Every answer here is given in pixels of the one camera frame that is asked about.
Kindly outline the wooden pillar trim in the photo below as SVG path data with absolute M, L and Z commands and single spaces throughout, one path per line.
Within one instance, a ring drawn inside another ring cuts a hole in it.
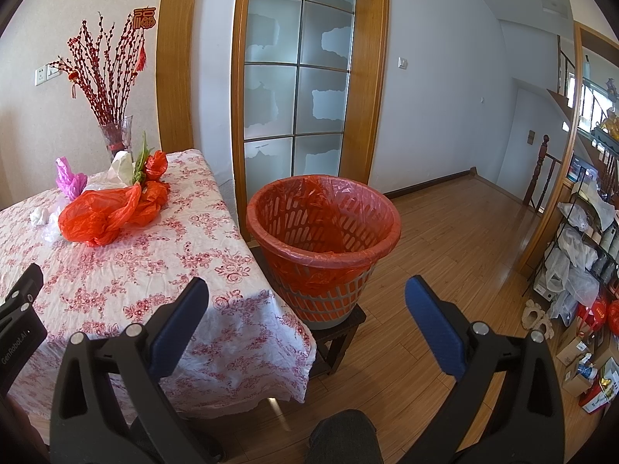
M 194 146 L 191 121 L 191 55 L 196 0 L 159 0 L 155 93 L 162 150 Z

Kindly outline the white tissue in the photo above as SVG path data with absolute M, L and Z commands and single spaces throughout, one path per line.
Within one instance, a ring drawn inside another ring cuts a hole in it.
M 29 215 L 29 221 L 34 226 L 44 226 L 49 222 L 49 210 L 44 206 L 37 206 Z

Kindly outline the large orange plastic bag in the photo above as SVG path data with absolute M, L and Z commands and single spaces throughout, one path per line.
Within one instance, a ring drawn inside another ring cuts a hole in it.
M 150 224 L 167 204 L 168 196 L 168 184 L 159 181 L 86 191 L 60 214 L 60 232 L 69 242 L 108 245 L 125 227 Z

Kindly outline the floral pink tablecloth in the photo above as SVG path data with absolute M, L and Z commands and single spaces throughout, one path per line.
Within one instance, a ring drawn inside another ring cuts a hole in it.
M 124 229 L 103 247 L 49 241 L 32 224 L 39 207 L 60 200 L 49 189 L 1 214 L 1 287 L 9 290 L 31 264 L 44 285 L 34 309 L 46 340 L 10 394 L 28 414 L 50 415 L 65 347 L 75 332 L 115 336 L 147 322 L 193 278 L 209 306 L 173 374 L 162 381 L 178 412 L 213 418 L 246 412 L 265 398 L 302 401 L 316 357 L 310 330 L 271 288 L 196 150 L 171 154 L 169 199 L 152 223 Z

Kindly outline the pink plastic bag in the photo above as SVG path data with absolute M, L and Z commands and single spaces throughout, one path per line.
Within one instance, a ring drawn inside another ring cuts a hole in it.
M 87 186 L 88 176 L 74 173 L 66 157 L 56 159 L 56 186 L 69 201 L 78 198 Z

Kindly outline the wooden door frame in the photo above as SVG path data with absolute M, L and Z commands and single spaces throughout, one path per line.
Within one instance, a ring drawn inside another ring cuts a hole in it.
M 245 47 L 249 0 L 235 0 L 231 54 L 231 139 L 238 227 L 246 241 L 246 165 L 243 142 Z M 368 183 L 381 114 L 388 45 L 390 0 L 357 0 L 356 30 L 352 39 L 348 104 L 344 124 L 341 173 Z

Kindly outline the glass vase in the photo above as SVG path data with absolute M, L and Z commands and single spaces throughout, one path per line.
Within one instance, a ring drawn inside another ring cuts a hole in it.
M 124 116 L 122 121 L 114 121 L 106 125 L 100 125 L 105 146 L 110 159 L 115 158 L 118 152 L 131 153 L 133 116 Z

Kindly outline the orange mesh trash basket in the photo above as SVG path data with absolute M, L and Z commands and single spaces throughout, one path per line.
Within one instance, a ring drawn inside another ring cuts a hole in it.
M 336 327 L 377 263 L 395 249 L 401 217 L 365 184 L 328 175 L 271 182 L 246 207 L 276 292 L 312 330 Z

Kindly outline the small orange plastic bag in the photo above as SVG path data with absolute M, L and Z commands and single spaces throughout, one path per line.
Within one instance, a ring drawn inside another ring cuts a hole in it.
M 147 181 L 158 181 L 168 170 L 168 159 L 165 152 L 157 150 L 147 157 L 143 172 Z

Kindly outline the beige slippers pair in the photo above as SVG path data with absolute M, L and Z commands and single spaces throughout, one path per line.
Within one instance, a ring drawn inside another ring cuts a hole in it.
M 551 340 L 555 335 L 549 315 L 534 300 L 526 301 L 520 321 L 523 329 L 540 331 L 546 340 Z

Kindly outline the white paper sheet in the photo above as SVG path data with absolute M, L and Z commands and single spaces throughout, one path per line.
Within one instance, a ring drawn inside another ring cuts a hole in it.
M 88 178 L 86 191 L 103 191 L 103 189 L 124 189 L 133 185 L 133 160 L 127 151 L 115 154 L 110 168 L 106 172 Z

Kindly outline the frosted glass sliding door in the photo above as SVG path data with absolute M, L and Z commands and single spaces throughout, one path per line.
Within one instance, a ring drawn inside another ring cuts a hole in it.
M 340 170 L 356 0 L 249 0 L 246 193 Z

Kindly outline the wooden stair railing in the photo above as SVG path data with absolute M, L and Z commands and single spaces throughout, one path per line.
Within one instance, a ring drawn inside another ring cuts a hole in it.
M 553 177 L 555 170 L 561 164 L 560 159 L 558 159 L 557 157 L 549 153 L 549 143 L 550 143 L 550 137 L 548 136 L 548 134 L 544 134 L 544 136 L 542 136 L 542 142 L 538 150 L 537 159 L 534 165 L 533 173 L 529 181 L 529 186 L 527 187 L 526 194 L 523 197 L 523 205 L 532 207 L 533 210 L 536 211 L 536 213 L 540 213 L 542 211 L 542 204 L 544 203 L 545 195 L 547 195 L 551 178 Z M 548 173 L 545 174 L 544 185 L 542 186 L 542 189 L 539 192 L 539 196 L 537 197 L 537 199 L 534 199 L 534 194 L 537 188 L 537 183 L 541 176 L 544 163 L 547 160 L 550 161 L 550 168 L 548 169 Z

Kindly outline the cardboard boxes on floor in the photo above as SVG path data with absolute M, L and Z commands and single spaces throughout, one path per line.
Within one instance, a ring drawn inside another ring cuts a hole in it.
M 593 331 L 580 317 L 560 337 L 556 358 L 566 370 L 563 390 L 588 414 L 618 397 L 618 336 L 606 326 Z

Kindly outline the light green paw bag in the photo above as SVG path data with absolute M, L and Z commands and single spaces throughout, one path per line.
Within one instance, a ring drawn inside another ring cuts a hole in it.
M 147 144 L 147 135 L 143 133 L 142 145 L 140 152 L 137 153 L 137 159 L 134 161 L 132 183 L 143 183 L 146 179 L 146 164 L 150 156 L 151 150 Z

